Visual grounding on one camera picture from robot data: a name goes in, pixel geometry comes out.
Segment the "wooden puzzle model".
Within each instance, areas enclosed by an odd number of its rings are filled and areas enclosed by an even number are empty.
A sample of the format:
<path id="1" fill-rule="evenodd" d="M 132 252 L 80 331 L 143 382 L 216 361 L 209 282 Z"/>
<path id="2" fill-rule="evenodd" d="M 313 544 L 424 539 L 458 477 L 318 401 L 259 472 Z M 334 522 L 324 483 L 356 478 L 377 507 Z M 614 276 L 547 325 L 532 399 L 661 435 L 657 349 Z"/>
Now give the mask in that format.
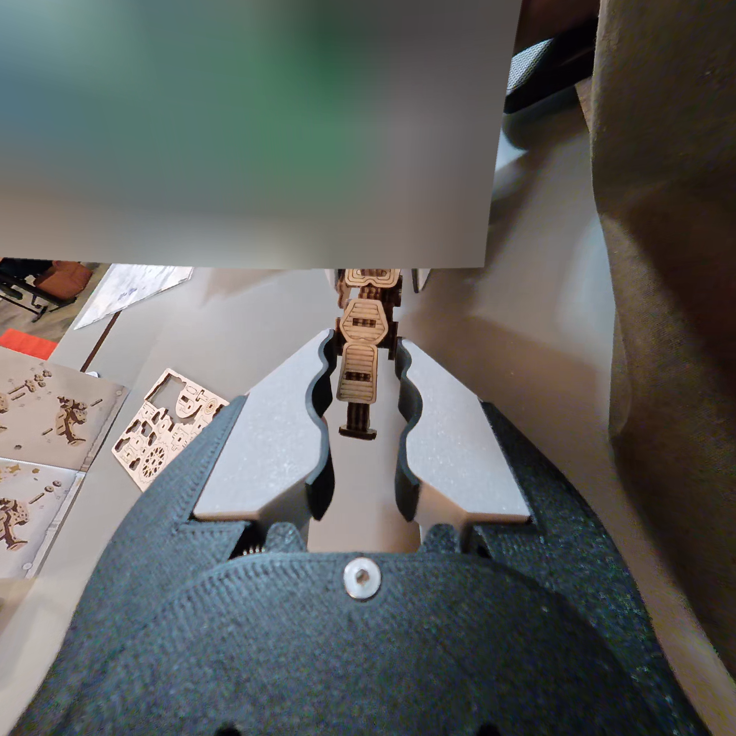
<path id="1" fill-rule="evenodd" d="M 335 289 L 342 316 L 336 322 L 337 351 L 342 357 L 337 399 L 347 403 L 345 437 L 373 440 L 370 407 L 377 397 L 379 350 L 394 359 L 403 278 L 399 269 L 340 269 Z"/>

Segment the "wooden puzzle sheet with gears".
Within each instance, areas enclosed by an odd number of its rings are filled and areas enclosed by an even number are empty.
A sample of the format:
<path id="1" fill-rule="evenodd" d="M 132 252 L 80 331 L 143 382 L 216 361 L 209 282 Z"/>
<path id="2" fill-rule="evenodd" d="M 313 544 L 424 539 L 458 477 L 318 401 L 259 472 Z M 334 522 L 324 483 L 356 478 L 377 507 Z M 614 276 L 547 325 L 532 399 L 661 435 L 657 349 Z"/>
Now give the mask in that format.
<path id="1" fill-rule="evenodd" d="M 113 446 L 113 455 L 144 492 L 227 405 L 212 391 L 167 369 Z"/>

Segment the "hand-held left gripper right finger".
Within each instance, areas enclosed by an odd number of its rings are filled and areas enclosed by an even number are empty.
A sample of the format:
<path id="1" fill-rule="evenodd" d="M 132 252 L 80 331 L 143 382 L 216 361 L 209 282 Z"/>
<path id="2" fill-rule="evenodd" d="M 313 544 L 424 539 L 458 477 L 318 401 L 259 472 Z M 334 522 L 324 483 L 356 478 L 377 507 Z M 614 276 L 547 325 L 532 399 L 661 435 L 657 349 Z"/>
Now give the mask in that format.
<path id="1" fill-rule="evenodd" d="M 394 480 L 402 516 L 420 526 L 524 523 L 531 515 L 478 397 L 400 339 L 400 436 Z"/>

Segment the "white printed instruction board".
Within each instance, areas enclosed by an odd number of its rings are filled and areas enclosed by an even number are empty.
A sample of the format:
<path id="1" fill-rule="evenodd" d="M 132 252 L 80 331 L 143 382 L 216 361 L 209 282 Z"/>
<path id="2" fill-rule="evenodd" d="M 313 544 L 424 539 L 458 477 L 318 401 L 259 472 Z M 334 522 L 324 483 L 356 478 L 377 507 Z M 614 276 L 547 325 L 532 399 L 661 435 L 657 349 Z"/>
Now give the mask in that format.
<path id="1" fill-rule="evenodd" d="M 38 574 L 85 473 L 1 459 L 1 579 Z"/>
<path id="2" fill-rule="evenodd" d="M 1 456 L 87 471 L 124 386 L 1 348 Z"/>

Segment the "laminated paper sheet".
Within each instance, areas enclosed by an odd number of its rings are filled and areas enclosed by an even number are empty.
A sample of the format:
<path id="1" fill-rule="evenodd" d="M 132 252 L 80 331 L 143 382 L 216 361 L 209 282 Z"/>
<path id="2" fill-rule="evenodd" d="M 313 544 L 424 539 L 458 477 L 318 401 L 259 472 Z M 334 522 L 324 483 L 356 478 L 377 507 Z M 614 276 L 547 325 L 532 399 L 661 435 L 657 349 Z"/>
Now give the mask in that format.
<path id="1" fill-rule="evenodd" d="M 113 264 L 71 327 L 81 329 L 136 302 L 178 286 L 188 281 L 193 271 L 189 266 Z"/>

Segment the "red cloth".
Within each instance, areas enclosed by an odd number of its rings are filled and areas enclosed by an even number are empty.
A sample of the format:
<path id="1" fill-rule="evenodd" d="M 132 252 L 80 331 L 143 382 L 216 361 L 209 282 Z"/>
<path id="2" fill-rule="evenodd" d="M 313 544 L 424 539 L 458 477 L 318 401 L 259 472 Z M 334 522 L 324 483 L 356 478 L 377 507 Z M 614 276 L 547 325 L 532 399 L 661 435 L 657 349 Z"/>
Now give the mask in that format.
<path id="1" fill-rule="evenodd" d="M 33 358 L 47 360 L 58 346 L 58 343 L 47 338 L 8 328 L 1 335 L 1 346 Z"/>

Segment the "grey desk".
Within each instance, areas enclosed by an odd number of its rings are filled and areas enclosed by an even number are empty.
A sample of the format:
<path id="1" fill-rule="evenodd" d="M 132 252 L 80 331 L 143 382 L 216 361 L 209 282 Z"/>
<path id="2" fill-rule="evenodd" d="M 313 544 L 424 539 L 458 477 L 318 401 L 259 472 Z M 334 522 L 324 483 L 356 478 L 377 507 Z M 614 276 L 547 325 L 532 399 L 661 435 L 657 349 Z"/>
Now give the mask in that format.
<path id="1" fill-rule="evenodd" d="M 713 734 L 734 734 L 734 683 L 624 494 L 607 437 L 614 300 L 575 90 L 506 118 L 485 265 L 405 279 L 400 334 L 495 404 L 585 497 L 625 557 L 662 649 Z M 2 734 L 53 662 L 108 540 L 140 498 L 112 443 L 170 367 L 227 400 L 334 324 L 321 270 L 196 269 L 182 286 L 70 330 L 52 360 L 130 393 L 38 577 L 2 593 Z"/>

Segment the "black frame orange chair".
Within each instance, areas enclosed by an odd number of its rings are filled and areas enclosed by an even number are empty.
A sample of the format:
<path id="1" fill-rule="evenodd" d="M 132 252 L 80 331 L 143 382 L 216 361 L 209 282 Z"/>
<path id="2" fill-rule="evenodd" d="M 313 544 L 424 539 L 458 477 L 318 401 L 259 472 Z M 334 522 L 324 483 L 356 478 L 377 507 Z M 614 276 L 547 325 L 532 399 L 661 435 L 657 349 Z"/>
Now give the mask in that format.
<path id="1" fill-rule="evenodd" d="M 74 303 L 92 276 L 80 262 L 2 258 L 1 299 L 30 312 L 36 322 Z"/>

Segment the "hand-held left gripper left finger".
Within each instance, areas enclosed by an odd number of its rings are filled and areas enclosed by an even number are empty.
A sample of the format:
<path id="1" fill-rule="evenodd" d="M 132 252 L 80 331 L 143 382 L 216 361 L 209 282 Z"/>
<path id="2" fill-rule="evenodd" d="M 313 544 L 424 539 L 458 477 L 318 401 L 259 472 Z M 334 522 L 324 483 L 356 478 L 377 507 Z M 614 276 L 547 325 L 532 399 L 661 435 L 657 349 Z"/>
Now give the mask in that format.
<path id="1" fill-rule="evenodd" d="M 308 523 L 334 494 L 324 418 L 333 400 L 335 332 L 326 329 L 246 396 L 194 507 L 198 520 Z"/>

